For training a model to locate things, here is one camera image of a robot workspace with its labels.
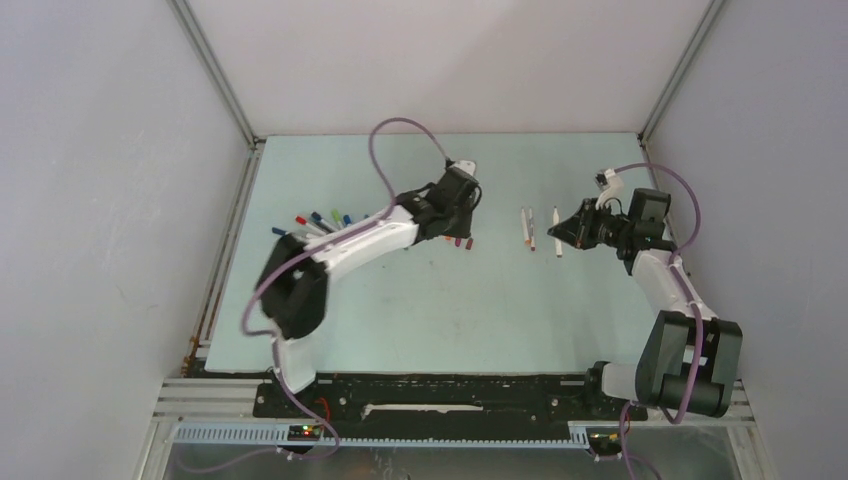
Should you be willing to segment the magenta cap marker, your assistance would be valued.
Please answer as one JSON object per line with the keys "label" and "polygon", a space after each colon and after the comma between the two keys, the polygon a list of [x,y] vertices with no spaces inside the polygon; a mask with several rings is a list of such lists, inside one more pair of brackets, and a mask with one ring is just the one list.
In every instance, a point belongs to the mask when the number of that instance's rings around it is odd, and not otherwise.
{"label": "magenta cap marker", "polygon": [[536,251],[535,222],[534,222],[534,212],[533,212],[532,208],[527,209],[526,216],[527,216],[526,226],[527,226],[527,233],[528,233],[527,244],[529,245],[530,250],[535,252]]}

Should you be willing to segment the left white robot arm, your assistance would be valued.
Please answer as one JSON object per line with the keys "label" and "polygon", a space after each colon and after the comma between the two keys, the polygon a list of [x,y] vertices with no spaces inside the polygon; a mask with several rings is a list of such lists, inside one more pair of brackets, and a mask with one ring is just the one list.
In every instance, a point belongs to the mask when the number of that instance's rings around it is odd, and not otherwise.
{"label": "left white robot arm", "polygon": [[467,239],[482,194],[471,160],[450,163],[436,183],[399,194],[391,208],[322,237],[281,237],[257,281],[272,322],[274,362],[284,383],[278,404],[304,416],[316,403],[317,375],[333,282],[379,257],[438,237]]}

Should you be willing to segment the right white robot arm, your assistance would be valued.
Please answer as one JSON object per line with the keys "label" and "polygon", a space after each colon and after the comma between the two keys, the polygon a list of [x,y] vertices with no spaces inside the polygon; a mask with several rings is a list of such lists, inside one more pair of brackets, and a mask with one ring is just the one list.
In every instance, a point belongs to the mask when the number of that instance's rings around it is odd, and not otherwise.
{"label": "right white robot arm", "polygon": [[547,231],[577,250],[613,248],[656,314],[636,364],[599,361],[590,369],[597,381],[583,388],[581,402],[593,417],[610,416],[622,400],[714,418],[730,407],[743,333],[705,305],[665,239],[670,204],[669,194],[646,188],[634,190],[625,213],[586,198]]}

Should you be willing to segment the orange cap marker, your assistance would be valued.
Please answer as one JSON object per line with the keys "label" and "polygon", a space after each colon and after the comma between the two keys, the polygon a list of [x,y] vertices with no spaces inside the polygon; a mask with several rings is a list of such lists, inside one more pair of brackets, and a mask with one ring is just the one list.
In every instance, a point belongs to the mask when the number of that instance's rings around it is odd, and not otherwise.
{"label": "orange cap marker", "polygon": [[527,211],[524,207],[521,207],[520,218],[521,218],[522,235],[523,235],[524,244],[526,246],[530,247],[531,236],[530,236],[529,219],[528,219],[528,216],[527,216]]}

